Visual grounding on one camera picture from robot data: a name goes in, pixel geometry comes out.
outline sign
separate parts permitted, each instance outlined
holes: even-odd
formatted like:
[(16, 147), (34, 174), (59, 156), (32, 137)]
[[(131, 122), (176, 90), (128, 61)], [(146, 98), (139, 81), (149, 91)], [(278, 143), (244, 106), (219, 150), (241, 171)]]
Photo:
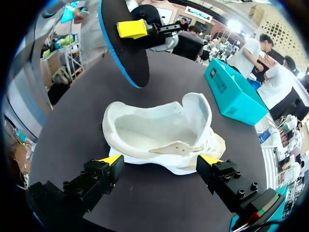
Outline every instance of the sign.
[(195, 16), (197, 18), (200, 18), (200, 19), (202, 19), (202, 20), (204, 20), (204, 21), (206, 21), (208, 23), (210, 23), (211, 20), (212, 20), (212, 16), (211, 15), (209, 15), (207, 13), (204, 13), (202, 11), (199, 11), (197, 9), (194, 9), (194, 8), (192, 8), (190, 6), (187, 6), (184, 12), (186, 14), (190, 14), (190, 15), (193, 15), (193, 16)]

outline round black table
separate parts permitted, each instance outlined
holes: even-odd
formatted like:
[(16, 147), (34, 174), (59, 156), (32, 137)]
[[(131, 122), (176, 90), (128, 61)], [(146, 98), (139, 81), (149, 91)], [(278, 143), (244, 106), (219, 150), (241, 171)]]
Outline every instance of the round black table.
[[(102, 132), (105, 108), (114, 101), (153, 107), (203, 93), (212, 109), (213, 130), (226, 143), (223, 160), (266, 190), (266, 172), (254, 127), (220, 115), (204, 77), (206, 67), (169, 53), (148, 52), (150, 82), (134, 88), (111, 56), (88, 70), (62, 97), (41, 131), (33, 154), (30, 184), (50, 180), (62, 189), (90, 159), (108, 156)], [(103, 196), (85, 218), (119, 232), (227, 232), (231, 214), (212, 196), (198, 174), (177, 176), (154, 164), (126, 164), (110, 196)]]

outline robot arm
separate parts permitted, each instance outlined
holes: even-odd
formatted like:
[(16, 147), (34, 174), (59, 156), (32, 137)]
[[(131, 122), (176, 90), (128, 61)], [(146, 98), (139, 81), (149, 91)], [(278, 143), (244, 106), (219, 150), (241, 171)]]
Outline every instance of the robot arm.
[[(63, 182), (64, 191), (49, 181), (30, 186), (28, 201), (40, 221), (51, 230), (58, 230), (60, 226), (62, 229), (90, 230), (96, 225), (83, 219), (83, 215), (92, 211), (103, 194), (111, 193), (123, 166), (123, 155), (91, 160), (84, 164), (84, 171), (77, 178)], [(249, 231), (255, 227), (254, 231), (267, 231), (267, 226), (271, 225), (269, 220), (274, 219), (273, 215), (284, 200), (271, 188), (264, 193), (258, 192), (258, 183), (249, 181), (230, 160), (199, 155), (197, 173), (211, 194), (216, 193), (228, 210), (239, 216), (233, 231)]]

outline white shirt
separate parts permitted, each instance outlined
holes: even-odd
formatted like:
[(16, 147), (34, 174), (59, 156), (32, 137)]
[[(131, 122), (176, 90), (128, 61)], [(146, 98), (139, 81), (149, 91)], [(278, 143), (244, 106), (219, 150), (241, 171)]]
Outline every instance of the white shirt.
[(220, 51), (225, 51), (226, 50), (226, 45), (224, 45), (223, 43), (219, 43), (217, 48), (220, 50)]
[(247, 49), (254, 57), (258, 59), (261, 52), (261, 45), (256, 39), (249, 39), (246, 44), (231, 59), (227, 61), (230, 66), (236, 67), (240, 73), (248, 78), (254, 68), (252, 64), (243, 54), (243, 50)]
[(286, 170), (286, 172), (284, 173), (284, 181), (285, 183), (291, 183), (293, 181), (295, 181), (300, 174), (300, 165), (297, 162), (293, 162), (290, 165), (290, 168), (288, 170)]
[(270, 110), (291, 92), (294, 77), (289, 70), (279, 64), (269, 69), (265, 74), (269, 80), (257, 92)]
[(297, 118), (294, 115), (288, 115), (286, 117), (285, 125), (287, 125), (290, 131), (297, 127), (297, 123), (298, 123)]

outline shoe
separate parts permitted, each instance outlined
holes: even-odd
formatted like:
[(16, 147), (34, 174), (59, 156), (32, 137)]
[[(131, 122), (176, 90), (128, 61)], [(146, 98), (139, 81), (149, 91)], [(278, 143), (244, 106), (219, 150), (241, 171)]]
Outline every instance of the shoe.
[(103, 133), (110, 156), (122, 153), (125, 162), (156, 163), (177, 175), (196, 172), (197, 156), (219, 159), (225, 142), (211, 129), (211, 108), (203, 94), (188, 93), (153, 108), (111, 103), (104, 113)]

